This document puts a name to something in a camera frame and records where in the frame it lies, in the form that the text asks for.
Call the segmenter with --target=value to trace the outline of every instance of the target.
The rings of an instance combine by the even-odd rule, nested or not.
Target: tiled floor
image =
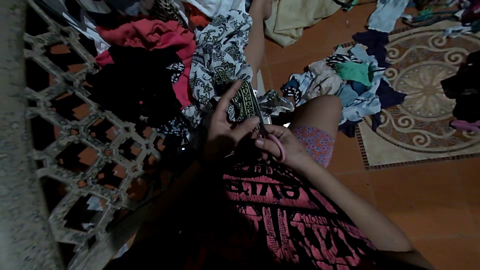
[[[338,11],[286,48],[266,40],[265,88],[280,89],[290,74],[351,41],[374,9],[369,4]],[[480,257],[479,165],[476,158],[366,171],[357,140],[338,134],[329,170],[397,223],[438,270],[469,270],[478,269]]]

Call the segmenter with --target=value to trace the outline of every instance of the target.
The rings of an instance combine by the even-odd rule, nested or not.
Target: polka dot cloth
[[[315,161],[328,166],[335,140],[326,131],[310,126],[299,126],[291,131]]]

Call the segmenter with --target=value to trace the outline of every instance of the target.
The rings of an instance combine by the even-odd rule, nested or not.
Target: red cloth
[[[127,23],[113,30],[97,27],[97,31],[105,41],[119,46],[142,47],[148,50],[176,47],[185,69],[179,80],[173,84],[173,91],[182,104],[182,109],[192,103],[194,99],[189,77],[193,53],[197,47],[192,32],[181,27],[177,21],[165,23],[147,19]],[[95,60],[102,67],[113,63],[108,50],[97,55]]]

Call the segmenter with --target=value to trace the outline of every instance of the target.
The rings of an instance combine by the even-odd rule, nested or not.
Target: pink scissors handle
[[[278,148],[280,149],[279,159],[276,159],[275,157],[272,157],[273,160],[275,160],[276,162],[280,162],[280,163],[284,162],[285,161],[285,149],[283,148],[282,143],[273,134],[267,135],[267,138],[274,141],[276,143],[276,145],[278,146]]]

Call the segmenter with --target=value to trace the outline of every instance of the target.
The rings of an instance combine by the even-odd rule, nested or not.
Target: yellow cloth
[[[286,47],[300,39],[305,27],[316,24],[339,8],[332,0],[273,0],[272,16],[265,21],[265,35]]]

